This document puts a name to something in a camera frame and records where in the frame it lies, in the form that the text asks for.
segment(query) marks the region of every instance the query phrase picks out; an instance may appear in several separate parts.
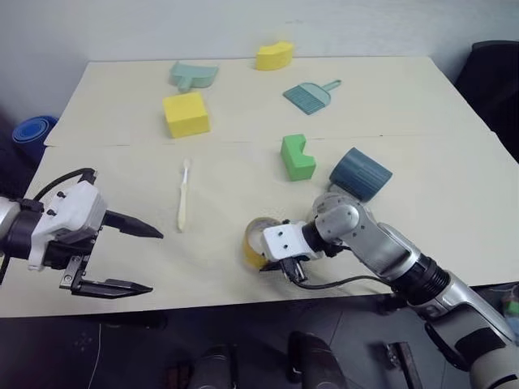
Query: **floor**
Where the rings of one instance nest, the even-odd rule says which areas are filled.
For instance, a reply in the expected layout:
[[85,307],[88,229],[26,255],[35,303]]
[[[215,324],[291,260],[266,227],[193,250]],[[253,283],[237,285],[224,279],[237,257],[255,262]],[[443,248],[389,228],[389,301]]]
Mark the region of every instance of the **floor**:
[[[496,293],[491,293],[499,301]],[[238,346],[241,388],[297,388],[285,380],[285,349],[293,330],[328,342],[350,387],[405,388],[388,370],[383,342],[406,341],[426,389],[469,388],[427,338],[409,309],[378,313],[380,297],[156,311],[133,315],[0,319],[0,387],[166,389],[168,368],[192,361],[214,344]]]

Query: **blue bucket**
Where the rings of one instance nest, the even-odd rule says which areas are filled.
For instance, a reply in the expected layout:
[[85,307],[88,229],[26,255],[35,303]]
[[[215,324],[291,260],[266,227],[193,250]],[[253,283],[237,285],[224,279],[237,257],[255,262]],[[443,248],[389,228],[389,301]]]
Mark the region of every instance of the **blue bucket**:
[[37,116],[20,123],[13,130],[13,141],[36,165],[45,151],[45,138],[58,122],[52,116]]

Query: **yellow tape roll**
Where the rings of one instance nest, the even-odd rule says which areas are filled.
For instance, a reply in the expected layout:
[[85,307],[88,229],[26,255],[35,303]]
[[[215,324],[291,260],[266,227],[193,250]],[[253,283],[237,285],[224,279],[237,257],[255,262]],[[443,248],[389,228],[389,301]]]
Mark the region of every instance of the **yellow tape roll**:
[[258,270],[268,263],[268,260],[262,255],[261,233],[264,229],[279,224],[281,223],[272,217],[258,217],[249,223],[245,230],[242,244],[243,253],[247,262]]

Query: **black cable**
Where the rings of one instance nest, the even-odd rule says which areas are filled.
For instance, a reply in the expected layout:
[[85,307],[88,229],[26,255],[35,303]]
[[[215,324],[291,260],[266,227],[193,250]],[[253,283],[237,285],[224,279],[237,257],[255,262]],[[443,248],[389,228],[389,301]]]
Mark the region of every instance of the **black cable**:
[[66,180],[70,180],[71,178],[81,176],[83,174],[91,174],[93,175],[96,171],[92,168],[81,168],[74,170],[73,172],[63,174],[61,177],[56,178],[51,183],[47,184],[42,190],[38,192],[36,196],[34,196],[35,201],[40,201],[43,196],[45,196],[47,193],[49,193],[54,187],[58,186],[62,182],[65,182]]
[[296,284],[299,288],[318,290],[318,289],[335,288],[336,286],[341,286],[341,285],[348,284],[349,282],[353,282],[353,281],[357,281],[357,280],[377,281],[377,282],[380,282],[381,284],[391,287],[391,285],[389,285],[386,281],[381,280],[380,278],[376,278],[374,276],[355,276],[355,277],[345,278],[340,281],[330,282],[329,284],[321,284],[321,285],[309,285],[309,284],[304,284],[303,282],[299,282],[296,280],[292,280],[292,282],[294,284]]

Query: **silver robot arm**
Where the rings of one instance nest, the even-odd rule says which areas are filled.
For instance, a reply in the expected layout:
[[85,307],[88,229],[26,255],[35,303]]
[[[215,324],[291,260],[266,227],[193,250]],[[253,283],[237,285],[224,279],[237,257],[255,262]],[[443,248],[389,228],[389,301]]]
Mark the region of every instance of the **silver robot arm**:
[[470,371],[474,389],[519,388],[519,348],[504,318],[474,290],[393,227],[346,194],[327,193],[314,203],[315,219],[264,231],[270,260],[346,244],[380,279],[402,295],[426,322],[427,334],[447,360]]

